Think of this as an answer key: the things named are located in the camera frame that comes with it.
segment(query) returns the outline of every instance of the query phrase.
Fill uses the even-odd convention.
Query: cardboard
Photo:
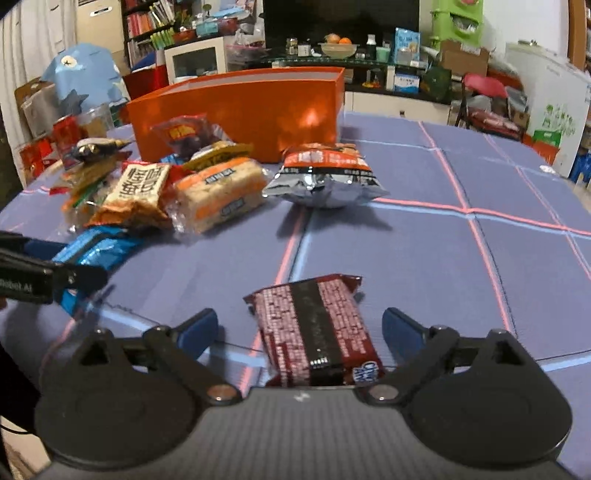
[[[180,115],[205,113],[252,158],[277,163],[293,145],[335,142],[345,101],[344,69],[299,67],[243,70],[186,80],[127,104],[139,153],[155,162],[172,153],[151,131]]]
[[[441,42],[439,65],[451,70],[454,75],[477,73],[486,76],[490,53],[485,48],[476,48],[453,40]]]

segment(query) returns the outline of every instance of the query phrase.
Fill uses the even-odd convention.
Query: table
[[[573,405],[561,458],[589,475],[591,217],[567,183],[542,171],[533,150],[464,129],[346,113],[342,136],[357,142],[389,195],[316,212],[270,203],[190,245],[163,238],[120,268],[102,306],[77,323],[56,305],[10,302],[0,314],[5,349],[38,384],[40,369],[50,381],[97,326],[137,336],[211,307],[223,328],[200,360],[246,391],[267,374],[243,296],[327,273],[362,275],[361,313],[388,367],[381,316],[390,306],[466,336],[511,331]],[[20,194],[0,213],[0,229],[64,241],[63,198],[47,194],[53,180]]]

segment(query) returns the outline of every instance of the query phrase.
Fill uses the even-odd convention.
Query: storage bin
[[[457,23],[473,28],[459,28]],[[482,23],[462,15],[450,12],[433,12],[433,38],[438,41],[455,40],[474,47],[480,47]]]
[[[484,0],[433,0],[433,10],[451,12],[482,23]]]

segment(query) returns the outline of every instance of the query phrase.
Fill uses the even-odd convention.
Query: screw
[[[378,401],[389,401],[398,396],[398,389],[392,385],[381,384],[371,387],[369,394]]]
[[[222,384],[209,387],[207,394],[212,400],[221,402],[233,400],[238,396],[238,391],[231,385]]]

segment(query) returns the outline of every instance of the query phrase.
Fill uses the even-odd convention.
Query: label
[[[133,200],[158,205],[169,170],[170,165],[162,163],[130,165],[121,175],[115,190],[106,198],[105,204]]]
[[[379,377],[379,365],[377,362],[365,362],[361,367],[353,368],[353,382],[358,384],[373,383]]]
[[[33,293],[33,285],[30,283],[21,283],[19,281],[7,280],[0,278],[0,288],[12,291],[19,291],[23,293]]]
[[[472,55],[480,55],[480,52],[482,51],[480,48],[478,47],[473,47],[472,45],[466,45],[465,43],[463,43],[460,46],[460,50],[465,51],[466,53],[471,53]]]
[[[352,168],[371,171],[363,157],[352,144],[337,144],[335,147],[318,144],[305,145],[304,150],[288,153],[284,168]]]

